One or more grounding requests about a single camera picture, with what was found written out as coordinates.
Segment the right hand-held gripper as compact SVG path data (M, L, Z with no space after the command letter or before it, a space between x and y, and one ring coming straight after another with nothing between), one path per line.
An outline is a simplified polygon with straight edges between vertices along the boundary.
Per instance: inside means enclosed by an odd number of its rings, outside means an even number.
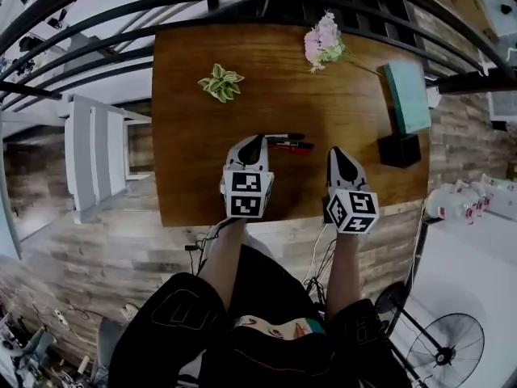
M377 194L361 164L337 146L327 154L326 187L323 222L333 225L339 234L368 233L380 217Z

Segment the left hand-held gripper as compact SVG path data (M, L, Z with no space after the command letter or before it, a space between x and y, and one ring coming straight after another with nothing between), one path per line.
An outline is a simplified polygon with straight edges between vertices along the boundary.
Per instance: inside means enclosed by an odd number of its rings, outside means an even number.
M266 136L254 135L238 142L228 152L220 183L226 216L261 218L271 196L273 181Z

